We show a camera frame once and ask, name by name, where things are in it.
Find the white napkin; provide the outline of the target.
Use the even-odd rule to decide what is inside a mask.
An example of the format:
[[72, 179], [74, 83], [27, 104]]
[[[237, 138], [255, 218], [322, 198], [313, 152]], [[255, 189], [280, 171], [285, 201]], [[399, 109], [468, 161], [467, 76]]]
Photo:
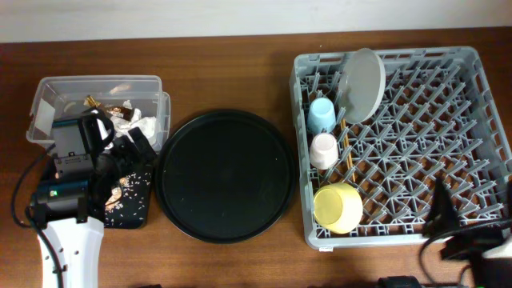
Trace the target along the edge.
[[144, 133], [146, 138], [148, 139], [151, 145], [156, 143], [156, 117], [143, 117], [142, 112], [139, 108], [134, 108], [131, 105], [130, 100], [124, 101], [120, 106], [124, 106], [126, 108], [132, 108], [134, 110], [134, 116], [130, 121], [124, 120], [122, 118], [118, 118], [115, 116], [110, 116], [110, 120], [114, 124], [115, 129], [115, 137], [120, 138], [123, 135], [129, 136], [128, 131], [132, 128], [139, 127], [140, 130]]

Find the gold snack wrapper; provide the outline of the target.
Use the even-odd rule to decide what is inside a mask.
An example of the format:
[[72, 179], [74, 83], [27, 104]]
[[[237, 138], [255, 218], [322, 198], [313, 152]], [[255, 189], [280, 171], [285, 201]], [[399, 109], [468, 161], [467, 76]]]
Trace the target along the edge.
[[110, 114], [111, 116], [122, 118], [127, 121], [130, 121], [134, 116], [134, 110], [132, 108], [126, 108], [124, 106], [114, 106], [111, 104], [102, 104], [95, 100], [91, 95], [86, 96], [84, 100], [84, 105], [99, 109], [106, 114]]

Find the yellow bowl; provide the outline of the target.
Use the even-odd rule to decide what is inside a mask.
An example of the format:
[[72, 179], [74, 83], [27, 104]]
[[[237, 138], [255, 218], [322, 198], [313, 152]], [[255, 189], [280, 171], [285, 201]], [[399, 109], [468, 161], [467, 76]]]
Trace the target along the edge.
[[362, 198], [343, 182], [321, 187], [314, 195], [314, 218], [321, 227], [336, 234], [351, 232], [363, 214]]

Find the wooden chopstick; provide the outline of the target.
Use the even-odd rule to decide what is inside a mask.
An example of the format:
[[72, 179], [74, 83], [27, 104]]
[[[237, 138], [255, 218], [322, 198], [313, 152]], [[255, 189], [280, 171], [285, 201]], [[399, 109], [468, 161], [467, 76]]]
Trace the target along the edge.
[[352, 182], [355, 182], [355, 175], [354, 175], [354, 172], [352, 171], [354, 164], [353, 164], [353, 160], [352, 160], [352, 156], [351, 156], [351, 152], [350, 152], [350, 144], [349, 144], [349, 135], [348, 134], [346, 134], [344, 137], [344, 146], [345, 146], [345, 149], [348, 151], [346, 164], [347, 164], [348, 172], [350, 173], [350, 179]]
[[348, 146], [349, 146], [348, 141], [349, 140], [348, 140], [348, 132], [346, 131], [346, 120], [344, 118], [342, 118], [342, 120], [341, 120], [341, 130], [342, 130], [342, 136], [343, 136], [342, 145], [343, 145], [344, 153], [346, 153], [346, 164], [348, 166], [350, 164], [350, 153], [348, 150]]

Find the pink plastic cup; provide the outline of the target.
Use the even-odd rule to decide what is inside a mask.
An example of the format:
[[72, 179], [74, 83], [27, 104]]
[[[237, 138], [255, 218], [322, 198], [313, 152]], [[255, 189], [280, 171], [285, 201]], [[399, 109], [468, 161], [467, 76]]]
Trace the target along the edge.
[[317, 134], [310, 146], [310, 164], [320, 170], [333, 167], [338, 161], [338, 142], [328, 133]]

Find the light grey plate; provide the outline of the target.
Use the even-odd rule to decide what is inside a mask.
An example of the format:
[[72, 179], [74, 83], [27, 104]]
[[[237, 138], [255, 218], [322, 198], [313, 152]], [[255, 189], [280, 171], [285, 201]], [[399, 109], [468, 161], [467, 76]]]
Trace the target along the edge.
[[338, 84], [344, 119], [356, 124], [373, 116], [382, 101], [385, 84], [383, 61], [373, 50], [362, 48], [350, 54]]

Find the blue plastic cup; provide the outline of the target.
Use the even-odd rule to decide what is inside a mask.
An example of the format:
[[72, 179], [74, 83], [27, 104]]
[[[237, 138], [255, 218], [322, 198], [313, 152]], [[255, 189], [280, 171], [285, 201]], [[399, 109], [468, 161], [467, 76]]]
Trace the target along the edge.
[[330, 133], [336, 126], [332, 101], [328, 98], [313, 100], [310, 104], [306, 125], [312, 134]]

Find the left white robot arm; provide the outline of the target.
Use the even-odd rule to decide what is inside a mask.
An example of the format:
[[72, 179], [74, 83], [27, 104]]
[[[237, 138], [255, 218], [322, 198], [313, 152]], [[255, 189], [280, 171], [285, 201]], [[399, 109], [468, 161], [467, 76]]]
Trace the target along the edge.
[[56, 179], [41, 182], [26, 216], [38, 234], [45, 287], [98, 286], [106, 206], [121, 178], [156, 158], [135, 127], [115, 138], [96, 122], [54, 126]]

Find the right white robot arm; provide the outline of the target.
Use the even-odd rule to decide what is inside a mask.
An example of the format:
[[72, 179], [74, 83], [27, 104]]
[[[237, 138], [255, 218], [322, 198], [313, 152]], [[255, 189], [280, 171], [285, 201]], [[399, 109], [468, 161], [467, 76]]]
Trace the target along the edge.
[[436, 284], [428, 272], [424, 252], [434, 242], [443, 240], [440, 257], [447, 261], [467, 261], [476, 287], [511, 286], [511, 217], [462, 225], [443, 180], [435, 181], [433, 205], [422, 228], [426, 241], [418, 252], [424, 275]]

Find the clear plastic waste bin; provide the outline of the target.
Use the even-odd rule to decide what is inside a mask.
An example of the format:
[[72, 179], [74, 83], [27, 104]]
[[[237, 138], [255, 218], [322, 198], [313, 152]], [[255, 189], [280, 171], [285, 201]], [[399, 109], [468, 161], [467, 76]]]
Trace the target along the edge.
[[87, 96], [103, 104], [120, 106], [130, 101], [143, 117], [155, 117], [155, 134], [150, 143], [159, 152], [169, 136], [171, 100], [156, 75], [90, 75], [43, 78], [30, 109], [26, 132], [28, 142], [44, 148], [54, 143], [50, 135], [53, 120], [87, 109]]

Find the grey dishwasher rack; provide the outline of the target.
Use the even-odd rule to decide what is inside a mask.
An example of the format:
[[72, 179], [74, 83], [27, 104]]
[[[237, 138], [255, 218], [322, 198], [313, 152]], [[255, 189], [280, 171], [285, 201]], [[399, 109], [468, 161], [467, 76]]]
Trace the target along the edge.
[[[333, 132], [336, 165], [319, 170], [310, 164], [310, 104], [316, 98], [339, 101], [349, 56], [301, 54], [290, 76], [306, 243], [320, 251], [419, 244], [437, 178], [450, 190], [462, 224], [508, 217], [511, 149], [478, 52], [469, 46], [380, 50], [382, 102], [368, 120], [346, 125], [355, 182], [341, 126]], [[352, 185], [362, 198], [362, 219], [346, 234], [314, 218], [314, 194], [336, 182]]]

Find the food scraps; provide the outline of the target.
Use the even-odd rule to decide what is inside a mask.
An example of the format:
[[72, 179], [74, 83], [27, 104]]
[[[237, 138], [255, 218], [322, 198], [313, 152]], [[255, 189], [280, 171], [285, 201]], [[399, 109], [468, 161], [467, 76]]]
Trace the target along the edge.
[[140, 167], [121, 178], [107, 200], [104, 227], [139, 229], [146, 224], [154, 168]]

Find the black rectangular tray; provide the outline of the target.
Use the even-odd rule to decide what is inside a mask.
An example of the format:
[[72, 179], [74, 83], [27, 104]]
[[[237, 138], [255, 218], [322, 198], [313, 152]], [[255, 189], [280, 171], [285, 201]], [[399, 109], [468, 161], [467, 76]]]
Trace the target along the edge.
[[50, 222], [69, 219], [76, 224], [92, 218], [110, 229], [138, 229], [146, 224], [154, 168], [139, 166], [119, 180], [94, 171], [56, 178], [49, 164], [31, 196], [32, 217], [41, 229]]

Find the round black serving tray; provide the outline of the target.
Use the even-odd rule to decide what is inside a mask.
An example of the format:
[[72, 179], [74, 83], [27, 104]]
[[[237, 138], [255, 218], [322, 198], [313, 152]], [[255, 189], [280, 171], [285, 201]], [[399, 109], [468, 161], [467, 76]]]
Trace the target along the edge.
[[169, 137], [154, 174], [171, 222], [204, 242], [243, 242], [284, 214], [296, 187], [293, 151], [270, 122], [242, 110], [200, 115]]

